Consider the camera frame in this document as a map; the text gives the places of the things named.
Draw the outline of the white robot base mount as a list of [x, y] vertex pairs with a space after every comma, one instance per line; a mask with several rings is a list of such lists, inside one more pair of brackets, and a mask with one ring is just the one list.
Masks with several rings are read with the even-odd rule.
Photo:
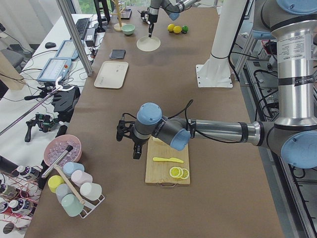
[[204, 64], [196, 65], [198, 87], [233, 87], [229, 55], [248, 4], [247, 0], [225, 0], [223, 2], [210, 58]]

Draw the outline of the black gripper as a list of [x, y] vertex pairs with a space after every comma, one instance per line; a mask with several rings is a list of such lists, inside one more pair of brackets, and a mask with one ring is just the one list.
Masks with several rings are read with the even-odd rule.
[[134, 142], [133, 159], [139, 160], [142, 155], [142, 146], [148, 142], [147, 139], [141, 139], [134, 134], [134, 121], [119, 120], [116, 127], [116, 140], [120, 142], [123, 137], [129, 138]]
[[154, 29], [154, 23], [157, 22], [157, 11], [156, 10], [142, 10], [140, 12], [141, 19], [149, 24], [149, 34], [148, 37], [152, 37], [153, 29]]

